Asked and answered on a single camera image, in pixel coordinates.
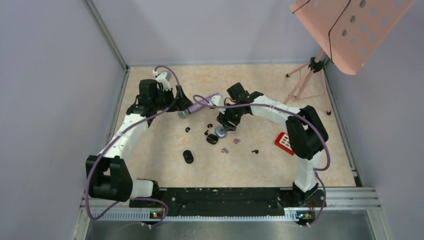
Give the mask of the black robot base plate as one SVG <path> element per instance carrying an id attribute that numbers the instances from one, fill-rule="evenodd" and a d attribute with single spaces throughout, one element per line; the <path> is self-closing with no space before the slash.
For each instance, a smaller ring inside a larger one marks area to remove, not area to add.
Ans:
<path id="1" fill-rule="evenodd" d="M 168 217 L 265 217 L 283 216 L 289 208 L 319 210 L 325 206 L 319 189 L 303 199 L 291 187 L 161 188 L 153 201 L 130 200 L 130 208 L 168 206 Z"/>

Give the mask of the lavender earbud charging case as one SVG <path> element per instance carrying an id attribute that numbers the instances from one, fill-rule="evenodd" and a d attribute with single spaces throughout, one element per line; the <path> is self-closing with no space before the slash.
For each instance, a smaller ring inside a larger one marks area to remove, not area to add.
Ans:
<path id="1" fill-rule="evenodd" d="M 222 126 L 217 126 L 215 129 L 214 129 L 214 133 L 215 133 L 215 135 L 219 138 L 219 139 L 223 139 L 223 138 L 225 138 L 226 136 L 227 136 L 227 131 L 225 130 L 225 128 L 224 127 L 222 127 Z"/>

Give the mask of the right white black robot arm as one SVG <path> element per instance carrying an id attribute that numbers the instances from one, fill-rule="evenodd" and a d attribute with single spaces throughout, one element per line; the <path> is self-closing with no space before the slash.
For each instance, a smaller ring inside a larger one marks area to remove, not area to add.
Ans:
<path id="1" fill-rule="evenodd" d="M 226 103 L 222 96 L 214 96 L 210 102 L 219 109 L 216 120 L 226 131 L 235 131 L 244 115 L 262 117 L 284 128 L 297 158 L 293 200 L 299 206 L 307 206 L 318 190 L 319 158 L 323 152 L 329 154 L 329 135 L 316 109 L 310 105 L 291 107 L 259 91 L 249 93 L 239 82 L 228 88 L 227 93 L 231 103 Z"/>

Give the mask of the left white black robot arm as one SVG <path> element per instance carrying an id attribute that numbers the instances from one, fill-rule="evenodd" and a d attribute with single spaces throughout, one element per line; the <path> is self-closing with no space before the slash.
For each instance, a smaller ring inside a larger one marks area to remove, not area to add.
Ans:
<path id="1" fill-rule="evenodd" d="M 127 161 L 140 138 L 154 118 L 166 112 L 186 110 L 192 102 L 180 84 L 173 89 L 168 80 L 143 79 L 139 93 L 127 109 L 123 122 L 109 144 L 98 155 L 90 155 L 86 162 L 86 193 L 91 198 L 126 202 L 141 197 L 149 207 L 160 202 L 157 183 L 149 179 L 133 178 Z"/>

